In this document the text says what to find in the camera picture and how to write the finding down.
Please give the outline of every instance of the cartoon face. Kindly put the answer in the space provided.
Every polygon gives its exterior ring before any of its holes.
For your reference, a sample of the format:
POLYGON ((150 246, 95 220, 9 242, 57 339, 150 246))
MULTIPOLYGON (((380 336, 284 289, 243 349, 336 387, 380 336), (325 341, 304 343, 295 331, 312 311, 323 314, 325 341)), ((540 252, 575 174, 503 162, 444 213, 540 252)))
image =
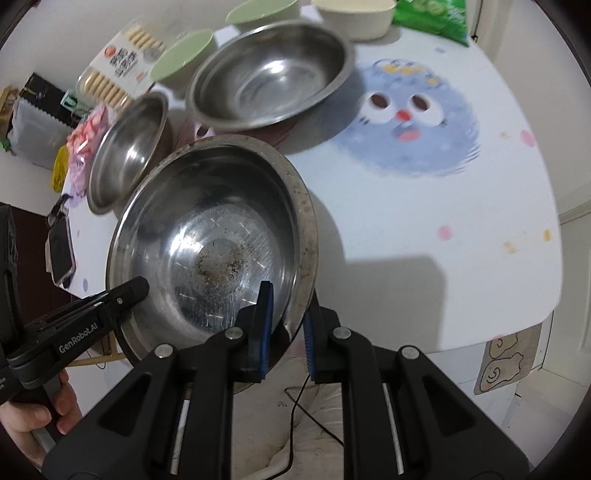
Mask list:
POLYGON ((348 102, 356 119, 334 141, 359 161, 398 173, 445 175, 478 156, 478 123, 463 96, 428 68, 384 59, 360 69, 365 92, 345 83, 322 108, 337 122, 348 102))

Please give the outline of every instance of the pink dot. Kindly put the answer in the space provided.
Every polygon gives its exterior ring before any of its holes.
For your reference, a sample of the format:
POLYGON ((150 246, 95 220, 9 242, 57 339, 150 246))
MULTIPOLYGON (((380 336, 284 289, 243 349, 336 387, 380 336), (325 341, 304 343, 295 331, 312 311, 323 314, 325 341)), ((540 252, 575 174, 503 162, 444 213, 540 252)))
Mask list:
POLYGON ((519 138, 528 147, 531 147, 531 148, 535 147, 535 137, 532 132, 528 132, 527 130, 522 130, 521 133, 519 134, 519 138))
POLYGON ((439 240, 444 242, 451 240, 453 238, 452 228, 449 225, 439 227, 439 230, 437 230, 437 236, 439 237, 439 240))

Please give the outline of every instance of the finger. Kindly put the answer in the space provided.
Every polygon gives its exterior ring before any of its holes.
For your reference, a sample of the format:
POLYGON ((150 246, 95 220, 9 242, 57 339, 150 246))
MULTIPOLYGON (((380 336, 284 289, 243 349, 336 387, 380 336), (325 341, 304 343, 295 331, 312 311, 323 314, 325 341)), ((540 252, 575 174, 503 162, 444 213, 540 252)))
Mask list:
POLYGON ((59 415, 66 415, 76 405, 76 393, 72 386, 66 382, 61 386, 61 390, 53 399, 53 406, 59 415))
POLYGON ((70 379, 70 375, 68 374, 68 372, 66 372, 65 370, 62 370, 60 372, 60 382, 63 385, 64 383, 67 383, 68 380, 70 379))
POLYGON ((81 420, 82 412, 80 411, 80 407, 76 404, 73 409, 57 421, 57 430, 62 435, 67 435, 81 420))
POLYGON ((18 449, 35 465, 41 468, 46 452, 41 445, 35 440, 31 433, 17 433, 13 430, 7 430, 9 437, 12 439, 18 449))
POLYGON ((49 410, 33 403, 6 402, 2 407, 2 424, 7 430, 27 433, 40 429, 51 421, 49 410))

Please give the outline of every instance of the black cable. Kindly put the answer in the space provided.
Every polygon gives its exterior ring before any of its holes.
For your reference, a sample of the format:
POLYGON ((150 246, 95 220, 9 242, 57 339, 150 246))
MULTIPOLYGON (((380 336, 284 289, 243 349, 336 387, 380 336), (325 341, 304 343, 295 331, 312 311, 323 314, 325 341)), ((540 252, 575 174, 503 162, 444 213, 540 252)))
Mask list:
POLYGON ((478 9, 478 16, 476 17, 476 24, 474 25, 474 34, 472 35, 472 40, 478 42, 478 35, 476 32, 478 31, 478 26, 480 26, 480 19, 482 18, 482 8, 484 7, 484 0, 480 0, 480 8, 478 9))
MULTIPOLYGON (((92 358, 92 355, 90 354, 90 352, 88 350, 86 351, 86 353, 88 354, 88 358, 92 358)), ((106 362, 103 362, 103 366, 102 367, 99 367, 99 364, 95 364, 95 365, 96 365, 96 367, 99 370, 104 370, 105 368, 107 368, 107 363, 106 362)))
POLYGON ((300 398, 301 398, 302 394, 304 393, 304 390, 306 389, 306 384, 308 383, 308 380, 309 379, 310 379, 310 376, 308 375, 306 377, 306 381, 301 386, 300 393, 297 396, 297 401, 294 403, 294 407, 291 409, 291 421, 290 421, 290 461, 287 463, 287 466, 281 472, 276 473, 273 476, 270 476, 269 478, 267 478, 267 480, 273 480, 274 478, 277 478, 278 476, 281 476, 284 473, 287 473, 290 470, 290 468, 293 465, 293 463, 294 463, 294 417, 296 416, 296 407, 297 407, 297 404, 300 401, 300 398))
POLYGON ((285 394, 286 394, 286 395, 287 395, 287 396, 290 398, 290 400, 291 400, 292 402, 294 402, 294 403, 295 403, 295 404, 296 404, 298 407, 300 407, 300 408, 301 408, 302 412, 304 412, 304 413, 305 413, 305 414, 308 416, 308 418, 309 418, 311 421, 313 421, 314 423, 316 423, 316 424, 317 424, 317 425, 318 425, 318 426, 319 426, 319 427, 322 429, 322 431, 323 431, 323 432, 326 432, 326 433, 328 433, 328 434, 329 434, 329 435, 330 435, 332 438, 334 438, 334 440, 336 440, 337 442, 339 442, 339 444, 341 445, 341 447, 344 447, 344 446, 345 446, 345 444, 343 443, 343 441, 342 441, 340 438, 338 438, 338 437, 337 437, 337 436, 336 436, 334 433, 332 433, 332 432, 331 432, 329 429, 327 429, 327 428, 326 428, 324 425, 322 425, 322 424, 321 424, 321 423, 320 423, 318 420, 316 420, 316 419, 315 419, 315 418, 314 418, 314 417, 313 417, 313 416, 312 416, 312 415, 311 415, 311 414, 310 414, 310 413, 309 413, 309 412, 308 412, 308 411, 307 411, 307 410, 306 410, 304 407, 302 407, 302 406, 301 406, 301 405, 300 405, 300 404, 297 402, 297 400, 295 400, 295 399, 294 399, 294 398, 293 398, 293 397, 290 395, 290 393, 287 391, 287 388, 286 388, 286 389, 284 389, 283 391, 284 391, 284 392, 285 392, 285 394))

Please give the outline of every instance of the green package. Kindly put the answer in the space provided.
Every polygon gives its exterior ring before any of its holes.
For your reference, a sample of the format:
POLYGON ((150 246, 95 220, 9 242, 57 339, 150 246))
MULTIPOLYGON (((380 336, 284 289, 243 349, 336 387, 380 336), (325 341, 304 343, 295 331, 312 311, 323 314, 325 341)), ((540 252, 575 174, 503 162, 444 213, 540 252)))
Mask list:
POLYGON ((392 23, 469 45, 466 0, 398 0, 392 23))

